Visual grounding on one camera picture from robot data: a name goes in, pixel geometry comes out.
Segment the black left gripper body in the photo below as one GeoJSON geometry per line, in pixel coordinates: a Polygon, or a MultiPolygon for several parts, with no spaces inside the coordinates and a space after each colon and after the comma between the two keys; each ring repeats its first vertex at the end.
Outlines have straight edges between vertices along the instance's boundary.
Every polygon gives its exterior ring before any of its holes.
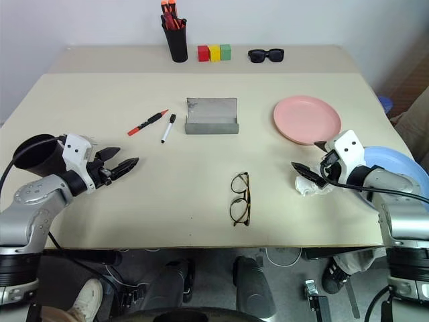
{"type": "Polygon", "coordinates": [[[87,164],[87,172],[93,180],[95,188],[101,186],[108,186],[112,183],[110,179],[110,171],[104,168],[105,162],[96,159],[96,153],[94,160],[87,164]]]}

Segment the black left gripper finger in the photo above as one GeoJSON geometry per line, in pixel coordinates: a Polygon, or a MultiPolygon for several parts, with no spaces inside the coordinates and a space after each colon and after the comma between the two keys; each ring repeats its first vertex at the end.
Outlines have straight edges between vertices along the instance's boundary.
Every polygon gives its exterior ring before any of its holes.
{"type": "Polygon", "coordinates": [[[107,147],[96,152],[96,159],[106,162],[113,158],[120,151],[119,147],[107,147]]]}
{"type": "Polygon", "coordinates": [[[129,173],[139,162],[139,158],[129,158],[111,170],[111,180],[117,180],[129,173]]]}

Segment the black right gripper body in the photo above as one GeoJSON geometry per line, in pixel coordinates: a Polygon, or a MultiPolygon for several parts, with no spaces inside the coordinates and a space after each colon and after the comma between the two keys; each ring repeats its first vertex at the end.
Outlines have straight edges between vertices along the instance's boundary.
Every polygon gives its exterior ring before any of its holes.
{"type": "Polygon", "coordinates": [[[339,155],[331,150],[320,163],[320,175],[328,184],[344,184],[339,155]]]}

